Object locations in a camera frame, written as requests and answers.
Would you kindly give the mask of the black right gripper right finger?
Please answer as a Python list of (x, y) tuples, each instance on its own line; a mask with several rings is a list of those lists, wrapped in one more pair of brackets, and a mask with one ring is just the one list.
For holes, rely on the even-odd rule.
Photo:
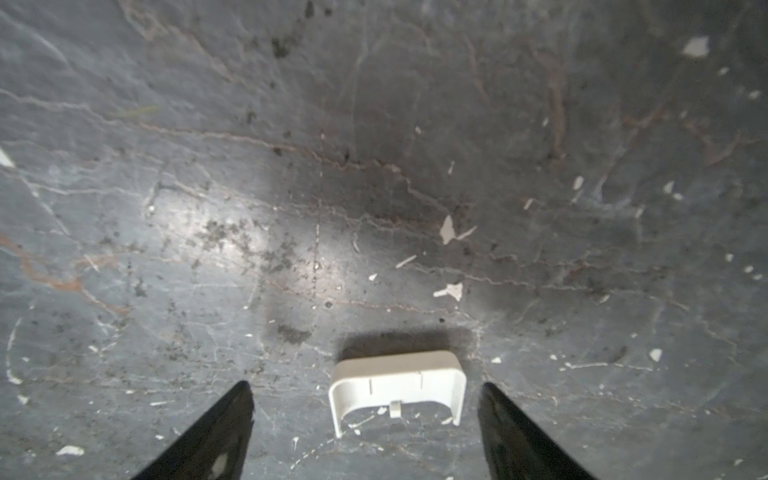
[(478, 421), (493, 480), (594, 480), (590, 472), (491, 382), (481, 388)]

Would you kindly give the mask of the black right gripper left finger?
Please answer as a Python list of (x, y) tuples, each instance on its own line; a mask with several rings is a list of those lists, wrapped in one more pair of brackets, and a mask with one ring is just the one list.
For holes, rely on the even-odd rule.
[(135, 477), (239, 480), (252, 434), (253, 411), (251, 387), (241, 380)]

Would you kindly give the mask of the white remote battery cover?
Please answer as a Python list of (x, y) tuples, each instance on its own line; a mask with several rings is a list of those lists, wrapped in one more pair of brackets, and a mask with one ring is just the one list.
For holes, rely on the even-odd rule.
[(343, 436), (342, 420), (365, 408), (386, 407), (392, 418), (404, 404), (438, 403), (461, 424), (467, 376), (458, 357), (447, 350), (349, 359), (333, 369), (328, 399), (334, 433)]

